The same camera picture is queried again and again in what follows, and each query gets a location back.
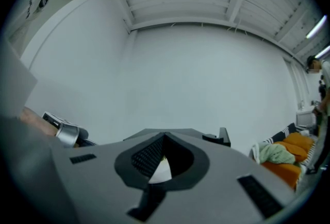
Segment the ceiling light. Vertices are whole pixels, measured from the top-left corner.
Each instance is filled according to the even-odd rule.
[[[324,50],[322,50],[321,52],[319,52],[315,57],[316,58],[320,58],[322,57],[325,53],[330,51],[330,46],[328,46],[327,48],[325,48]]]
[[[307,34],[306,38],[312,38],[324,25],[326,21],[326,15],[317,23],[316,26]]]

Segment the light fixture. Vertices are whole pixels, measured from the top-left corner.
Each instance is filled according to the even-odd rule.
[[[326,15],[317,23],[316,26],[314,26],[314,28],[306,35],[306,38],[312,38],[320,29],[321,27],[324,25],[326,21]]]
[[[330,51],[330,45],[327,48],[325,48],[324,50],[322,50],[321,52],[319,52],[315,57],[320,58],[329,51]]]

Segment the green cloth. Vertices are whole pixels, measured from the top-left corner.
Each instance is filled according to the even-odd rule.
[[[295,157],[289,153],[285,146],[281,144],[269,144],[265,146],[259,154],[260,164],[265,161],[272,162],[274,164],[293,164]]]

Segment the white garment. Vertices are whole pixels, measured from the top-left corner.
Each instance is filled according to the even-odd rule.
[[[328,93],[328,90],[330,88],[330,63],[328,61],[322,60],[322,74],[324,75],[324,82],[326,86],[326,92]],[[327,104],[326,106],[327,114],[330,116],[330,104]]]
[[[30,23],[48,0],[16,0],[5,22],[4,35],[16,50],[21,50]]]

